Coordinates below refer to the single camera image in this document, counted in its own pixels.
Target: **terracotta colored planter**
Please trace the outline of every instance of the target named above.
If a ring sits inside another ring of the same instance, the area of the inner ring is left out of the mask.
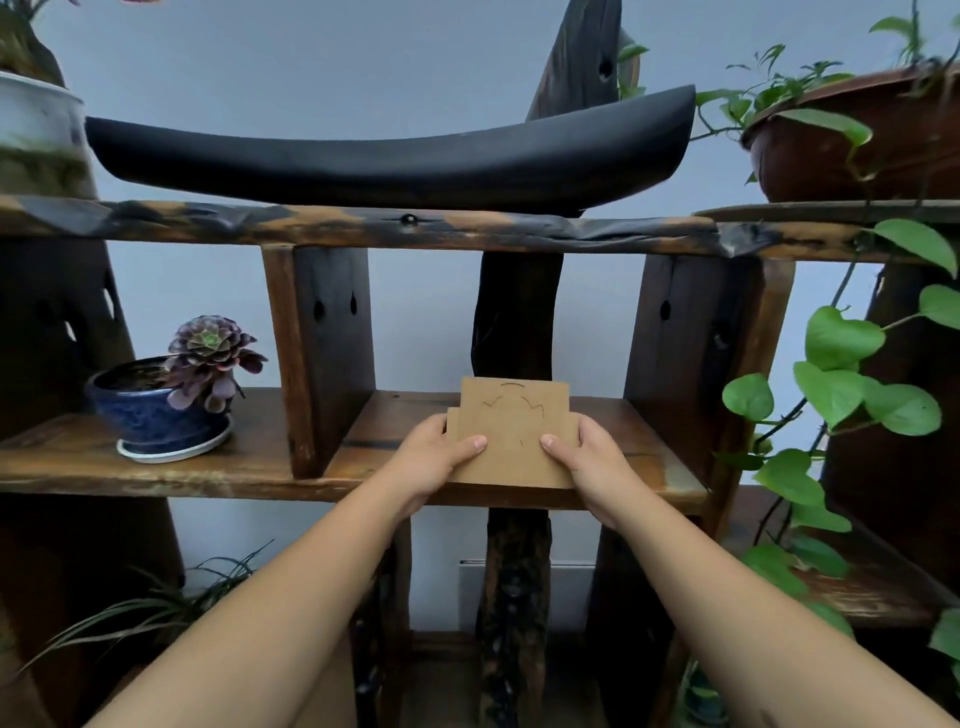
[[[854,157],[861,172],[877,170],[873,199],[916,199],[930,174],[926,199],[960,200],[960,63],[949,73],[953,83],[942,106],[943,85],[919,99],[903,98],[917,74],[909,68],[824,86],[793,106],[846,114],[874,130]],[[740,141],[767,199],[863,200],[863,185],[846,166],[846,137],[774,115],[787,108],[776,105],[758,114]]]

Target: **cardboard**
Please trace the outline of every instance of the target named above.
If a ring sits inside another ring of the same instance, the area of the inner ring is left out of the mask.
[[[450,482],[572,488],[569,471],[540,446],[544,434],[579,445],[577,416],[569,408],[564,382],[464,377],[460,407],[447,410],[447,437],[486,435],[488,443]]]

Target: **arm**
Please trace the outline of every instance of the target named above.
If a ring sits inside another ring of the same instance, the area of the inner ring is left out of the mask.
[[[444,415],[167,648],[88,728],[287,728],[396,527],[486,446],[448,443]]]
[[[893,670],[741,564],[637,477],[580,419],[581,446],[543,446],[590,511],[627,540],[740,728],[956,728]]]

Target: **wall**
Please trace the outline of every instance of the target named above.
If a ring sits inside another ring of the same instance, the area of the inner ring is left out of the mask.
[[[136,6],[97,0],[51,3],[38,23],[70,87],[90,114],[198,132],[292,138],[390,138],[464,132],[521,120],[540,79],[566,0],[165,0]],[[624,0],[623,25],[652,51],[641,82],[651,91],[696,83],[736,86],[727,63],[776,42],[783,65],[841,59],[854,71],[896,56],[888,36],[867,29],[907,0]],[[924,3],[927,29],[946,50],[953,0]],[[724,139],[691,145],[673,179],[591,216],[683,215],[762,202],[744,186],[749,161]],[[212,199],[129,184],[98,170],[104,199]],[[270,357],[243,384],[279,385],[259,252],[250,248],[111,244],[121,300],[140,356],[165,351],[181,322],[200,313],[236,319]],[[480,256],[371,252],[373,336],[381,388],[449,391],[469,373],[469,338]],[[579,395],[622,391],[640,256],[569,255],[557,302],[555,377]],[[790,364],[803,356],[810,312],[828,303],[843,266],[800,267],[773,375],[778,411],[796,400]],[[874,271],[854,276],[847,303],[858,312]],[[816,422],[779,438],[804,447]],[[265,557],[325,512],[316,503],[172,501],[188,563],[241,556],[271,539]],[[424,508],[414,518],[414,626],[455,629],[457,564],[482,558],[486,514]],[[598,526],[584,513],[553,516],[553,557],[591,560]]]

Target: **white pot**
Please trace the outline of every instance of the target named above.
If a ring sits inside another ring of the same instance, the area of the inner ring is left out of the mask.
[[[0,193],[93,199],[84,102],[0,72]]]

